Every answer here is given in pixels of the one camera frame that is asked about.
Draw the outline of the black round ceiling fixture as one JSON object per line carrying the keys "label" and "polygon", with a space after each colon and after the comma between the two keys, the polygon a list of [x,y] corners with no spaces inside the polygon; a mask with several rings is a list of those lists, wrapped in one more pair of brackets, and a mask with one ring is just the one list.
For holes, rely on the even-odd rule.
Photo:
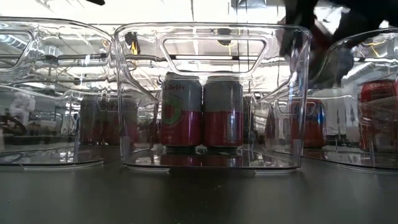
{"label": "black round ceiling fixture", "polygon": [[[217,34],[218,35],[230,35],[231,30],[228,28],[219,28],[217,29]],[[230,46],[231,41],[230,40],[217,40],[219,44],[222,46]]]}
{"label": "black round ceiling fixture", "polygon": [[141,47],[138,43],[137,33],[128,32],[125,36],[125,42],[129,47],[129,50],[133,55],[139,55],[141,53]]}

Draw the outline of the red Coke can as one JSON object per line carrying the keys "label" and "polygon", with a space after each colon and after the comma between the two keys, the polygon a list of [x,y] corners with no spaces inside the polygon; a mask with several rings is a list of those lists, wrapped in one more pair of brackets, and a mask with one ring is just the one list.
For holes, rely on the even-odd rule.
{"label": "red Coke can", "polygon": [[366,152],[398,150],[398,94],[394,80],[373,80],[358,90],[359,148]]}

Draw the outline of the long ceiling light strip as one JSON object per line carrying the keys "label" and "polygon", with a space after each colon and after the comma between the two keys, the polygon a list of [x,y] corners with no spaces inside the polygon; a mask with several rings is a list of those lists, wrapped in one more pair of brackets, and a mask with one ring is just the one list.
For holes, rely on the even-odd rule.
{"label": "long ceiling light strip", "polygon": [[177,60],[257,60],[257,56],[217,56],[217,55],[171,55]]}

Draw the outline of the clear plastic bin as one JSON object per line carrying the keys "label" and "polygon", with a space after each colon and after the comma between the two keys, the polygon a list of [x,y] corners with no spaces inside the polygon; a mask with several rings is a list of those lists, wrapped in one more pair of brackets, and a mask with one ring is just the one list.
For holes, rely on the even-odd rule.
{"label": "clear plastic bin", "polygon": [[[218,35],[228,28],[230,35]],[[136,32],[133,55],[125,42]],[[311,32],[300,26],[214,22],[134,23],[115,33],[121,159],[138,169],[247,169],[288,172],[300,167],[305,128]],[[217,40],[230,40],[222,46]],[[177,60],[171,55],[257,56],[257,60]],[[166,73],[196,76],[202,85],[201,144],[160,142],[162,83]],[[238,77],[243,86],[243,145],[203,144],[203,86],[210,76]],[[137,103],[138,140],[123,126],[122,100]]]}
{"label": "clear plastic bin", "polygon": [[[80,105],[98,96],[101,136],[80,143]],[[77,21],[0,16],[0,166],[102,164],[119,146],[102,138],[107,98],[118,98],[114,39]]]}
{"label": "clear plastic bin", "polygon": [[324,105],[326,145],[305,147],[303,154],[346,169],[398,175],[398,150],[366,152],[359,148],[359,87],[373,80],[394,80],[398,94],[398,28],[369,33],[370,38],[352,48],[354,65],[341,79],[341,86],[308,88],[307,99],[321,100]]}

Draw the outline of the red Fanta can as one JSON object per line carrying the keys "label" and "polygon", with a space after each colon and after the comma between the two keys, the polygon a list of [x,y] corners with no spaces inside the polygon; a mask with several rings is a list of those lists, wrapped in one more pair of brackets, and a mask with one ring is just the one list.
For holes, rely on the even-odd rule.
{"label": "red Fanta can", "polygon": [[326,145],[326,118],[321,100],[307,100],[303,139],[304,147],[322,148]]}

